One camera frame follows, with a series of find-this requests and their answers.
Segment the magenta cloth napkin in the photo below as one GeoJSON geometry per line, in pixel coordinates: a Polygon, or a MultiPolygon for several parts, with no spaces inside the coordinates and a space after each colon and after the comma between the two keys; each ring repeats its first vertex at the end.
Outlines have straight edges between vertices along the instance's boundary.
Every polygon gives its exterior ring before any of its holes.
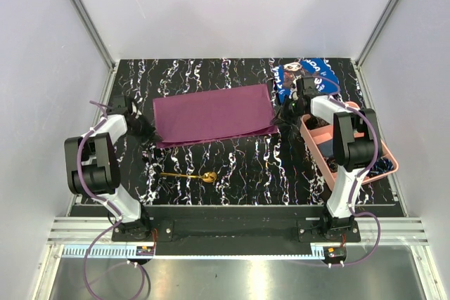
{"type": "Polygon", "coordinates": [[[173,148],[278,131],[266,84],[153,100],[158,148],[173,148]]]}

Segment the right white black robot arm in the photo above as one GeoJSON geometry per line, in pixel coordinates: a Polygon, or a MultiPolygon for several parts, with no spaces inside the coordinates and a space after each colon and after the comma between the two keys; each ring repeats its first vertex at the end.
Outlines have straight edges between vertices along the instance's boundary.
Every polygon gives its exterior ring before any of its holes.
{"type": "Polygon", "coordinates": [[[333,156],[337,177],[330,198],[318,224],[314,227],[323,239],[335,241],[350,229],[356,217],[368,216],[380,227],[378,218],[369,211],[355,212],[356,199],[367,173],[382,150],[376,113],[372,109],[356,109],[334,98],[340,92],[321,93],[314,83],[316,75],[295,82],[295,92],[286,98],[272,125],[296,125],[305,114],[326,121],[333,128],[333,156]]]}

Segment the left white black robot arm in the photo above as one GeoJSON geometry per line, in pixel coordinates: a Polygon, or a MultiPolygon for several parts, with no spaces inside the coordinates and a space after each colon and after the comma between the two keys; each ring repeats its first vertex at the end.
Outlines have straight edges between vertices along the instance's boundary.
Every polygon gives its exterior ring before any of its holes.
{"type": "Polygon", "coordinates": [[[114,216],[112,225],[119,232],[146,240],[152,231],[150,217],[122,186],[114,145],[123,136],[133,136],[143,145],[161,138],[133,98],[116,96],[110,105],[96,105],[103,114],[97,125],[64,142],[68,188],[102,204],[114,216]]]}

